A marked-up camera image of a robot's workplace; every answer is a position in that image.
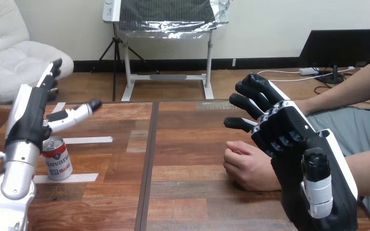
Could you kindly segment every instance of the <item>bavaria can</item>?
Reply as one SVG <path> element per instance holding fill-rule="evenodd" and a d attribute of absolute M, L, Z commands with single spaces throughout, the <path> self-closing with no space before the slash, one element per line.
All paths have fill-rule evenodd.
<path fill-rule="evenodd" d="M 61 137 L 53 136 L 45 140 L 42 156 L 50 179 L 63 180 L 73 172 L 66 144 Z"/>

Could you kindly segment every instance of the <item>power strip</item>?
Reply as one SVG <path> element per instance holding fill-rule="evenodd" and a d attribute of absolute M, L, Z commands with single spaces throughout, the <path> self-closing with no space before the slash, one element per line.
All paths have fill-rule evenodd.
<path fill-rule="evenodd" d="M 300 75 L 307 76 L 307 75 L 312 75 L 312 74 L 318 74 L 320 69 L 318 67 L 314 67 L 314 69 L 310 67 L 310 68 L 301 68 L 299 69 L 299 71 L 300 71 Z"/>

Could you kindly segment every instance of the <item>wooden table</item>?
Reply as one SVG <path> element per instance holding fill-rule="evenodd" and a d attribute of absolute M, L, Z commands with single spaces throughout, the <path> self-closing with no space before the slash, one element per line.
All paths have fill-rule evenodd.
<path fill-rule="evenodd" d="M 9 108 L 0 108 L 0 150 Z M 74 174 L 99 176 L 89 183 L 38 184 L 29 230 L 295 230 L 280 192 L 247 192 L 227 176 L 225 142 L 253 144 L 245 132 L 223 126 L 227 116 L 249 117 L 218 100 L 104 104 L 58 134 L 113 138 L 67 145 Z M 36 174 L 46 175 L 43 163 Z M 358 217 L 359 230 L 370 230 L 361 209 Z"/>

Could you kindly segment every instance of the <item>black monitor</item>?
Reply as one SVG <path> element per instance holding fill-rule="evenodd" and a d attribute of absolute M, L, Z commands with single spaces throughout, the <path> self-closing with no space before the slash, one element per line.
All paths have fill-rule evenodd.
<path fill-rule="evenodd" d="M 324 83 L 341 83 L 338 67 L 365 66 L 370 60 L 370 29 L 312 30 L 301 51 L 299 67 L 332 67 L 333 74 L 318 77 Z M 331 73 L 320 70 L 319 75 Z"/>

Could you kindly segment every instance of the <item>robotic hand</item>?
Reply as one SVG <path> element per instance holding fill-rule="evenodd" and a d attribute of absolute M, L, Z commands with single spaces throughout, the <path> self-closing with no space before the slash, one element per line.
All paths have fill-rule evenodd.
<path fill-rule="evenodd" d="M 281 204 L 300 231 L 357 229 L 357 187 L 329 130 L 315 132 L 303 113 L 267 79 L 249 74 L 236 84 L 231 104 L 259 122 L 226 118 L 227 128 L 251 133 L 272 158 Z"/>
<path fill-rule="evenodd" d="M 5 153 L 0 152 L 0 231 L 26 231 L 27 210 L 36 187 L 32 178 L 42 152 L 42 142 L 51 133 L 69 128 L 89 117 L 101 106 L 95 100 L 69 110 L 65 109 L 43 120 L 54 79 L 60 74 L 62 60 L 51 63 L 36 87 L 21 85 L 9 114 Z"/>

